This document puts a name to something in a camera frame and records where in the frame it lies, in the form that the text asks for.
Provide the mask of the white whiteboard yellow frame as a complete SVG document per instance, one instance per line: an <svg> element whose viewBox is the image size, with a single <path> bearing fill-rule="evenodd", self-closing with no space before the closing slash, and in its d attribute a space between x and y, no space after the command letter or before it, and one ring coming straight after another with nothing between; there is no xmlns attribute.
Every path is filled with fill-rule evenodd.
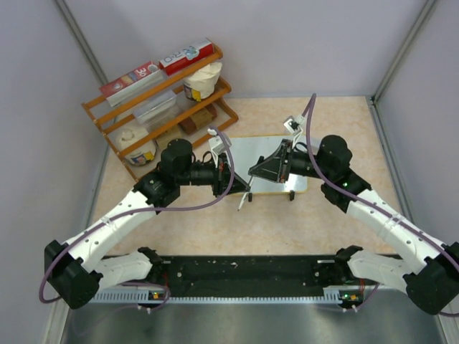
<svg viewBox="0 0 459 344"><path fill-rule="evenodd" d="M296 150L290 135L230 138L236 173L248 184L250 194L298 194L308 188L305 176L293 175L287 159Z"/></svg>

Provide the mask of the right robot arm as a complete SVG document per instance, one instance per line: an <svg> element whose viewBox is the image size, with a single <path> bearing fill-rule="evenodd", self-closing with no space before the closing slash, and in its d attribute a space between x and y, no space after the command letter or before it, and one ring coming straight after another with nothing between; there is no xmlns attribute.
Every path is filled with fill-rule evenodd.
<svg viewBox="0 0 459 344"><path fill-rule="evenodd" d="M458 296L458 243L445 244L396 212L350 167L352 153L338 135L327 135L314 153L309 143L297 151L284 139L275 152L250 167L250 176L285 183L290 175L323 181L325 198L369 226L398 254L391 258L350 246L337 251L336 278L345 284L357 278L399 290L422 311L445 315L445 307Z"/></svg>

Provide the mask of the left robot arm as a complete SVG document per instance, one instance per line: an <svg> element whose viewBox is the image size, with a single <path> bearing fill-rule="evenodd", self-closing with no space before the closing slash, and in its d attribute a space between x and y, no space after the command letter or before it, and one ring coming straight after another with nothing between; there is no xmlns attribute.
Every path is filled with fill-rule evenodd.
<svg viewBox="0 0 459 344"><path fill-rule="evenodd" d="M235 172L229 138L218 134L209 140L210 161L196 159L192 144L175 139L161 152L156 167L142 177L111 211L80 234L44 248L44 277L39 299L47 304L44 286L50 285L72 310L86 305L101 290L143 280L155 284L162 278L161 259L154 250L140 248L131 254L108 258L106 254L137 226L161 212L177 212L172 203L182 186L210 186L213 201L189 206L205 209L226 195L245 192L249 185Z"/></svg>

